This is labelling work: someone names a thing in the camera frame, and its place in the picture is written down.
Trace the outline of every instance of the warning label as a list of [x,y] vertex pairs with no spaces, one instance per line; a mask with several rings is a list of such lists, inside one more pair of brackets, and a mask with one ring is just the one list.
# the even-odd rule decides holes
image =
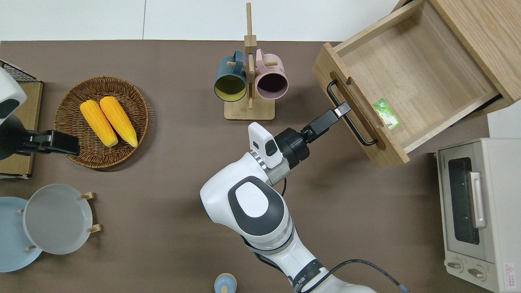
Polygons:
[[505,263],[505,285],[508,289],[516,288],[516,275],[513,263]]

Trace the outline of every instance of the cable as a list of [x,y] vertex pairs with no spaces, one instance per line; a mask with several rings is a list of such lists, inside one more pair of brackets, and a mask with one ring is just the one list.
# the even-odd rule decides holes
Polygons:
[[284,189],[282,190],[282,193],[280,194],[281,197],[283,197],[283,196],[284,196],[284,193],[286,192],[286,184],[287,184],[287,183],[288,183],[288,182],[286,181],[286,178],[284,178]]
[[330,275],[332,275],[336,270],[338,270],[339,268],[345,266],[346,264],[350,264],[350,263],[363,263],[363,264],[367,264],[368,266],[371,266],[372,268],[375,268],[377,269],[379,272],[381,272],[382,274],[384,274],[387,278],[389,278],[389,280],[391,280],[393,283],[395,283],[398,288],[403,292],[403,293],[406,293],[406,292],[411,292],[409,291],[407,288],[405,288],[405,286],[401,285],[400,283],[398,283],[398,281],[396,281],[391,275],[389,275],[386,271],[382,270],[381,268],[379,268],[377,265],[371,263],[371,262],[368,262],[368,261],[364,261],[364,260],[357,260],[357,259],[354,259],[354,260],[348,260],[348,261],[344,261],[344,262],[341,262],[339,263],[337,266],[335,266],[329,273],[327,273],[324,277],[322,277],[322,279],[320,279],[316,284],[314,284],[310,289],[304,291],[304,292],[298,292],[298,293],[310,293],[311,291],[313,291],[316,287],[318,287],[320,284],[322,284],[322,282],[324,282]]

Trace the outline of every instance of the oven knob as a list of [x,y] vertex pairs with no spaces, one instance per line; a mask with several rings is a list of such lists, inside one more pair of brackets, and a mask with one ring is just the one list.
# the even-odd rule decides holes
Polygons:
[[449,263],[447,263],[447,266],[451,267],[451,268],[455,268],[455,269],[460,269],[461,268],[461,264],[459,264],[457,262],[449,262]]
[[486,278],[485,270],[483,270],[483,267],[481,267],[481,266],[477,266],[477,268],[469,268],[467,271],[469,274],[480,279],[481,281],[484,281]]
[[451,267],[461,273],[463,271],[463,263],[459,258],[455,258],[453,261],[448,262],[445,260],[445,265]]

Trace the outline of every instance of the corn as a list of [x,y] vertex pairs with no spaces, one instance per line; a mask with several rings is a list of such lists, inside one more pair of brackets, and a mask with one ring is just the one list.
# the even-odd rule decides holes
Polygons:
[[116,134],[108,123],[107,118],[105,118],[105,115],[103,115],[100,106],[98,106],[94,100],[83,102],[80,105],[80,111],[104,145],[112,147],[118,143]]
[[138,138],[135,135],[134,127],[130,123],[129,117],[125,114],[118,100],[113,96],[106,96],[100,101],[101,110],[107,117],[116,132],[131,146],[138,147]]

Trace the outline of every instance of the green sticker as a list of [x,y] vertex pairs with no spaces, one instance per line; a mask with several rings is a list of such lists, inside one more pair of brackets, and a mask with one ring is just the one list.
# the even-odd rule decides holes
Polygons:
[[383,122],[387,125],[387,127],[389,127],[389,130],[393,130],[402,124],[384,99],[374,103],[373,106],[375,107],[380,117],[382,117]]

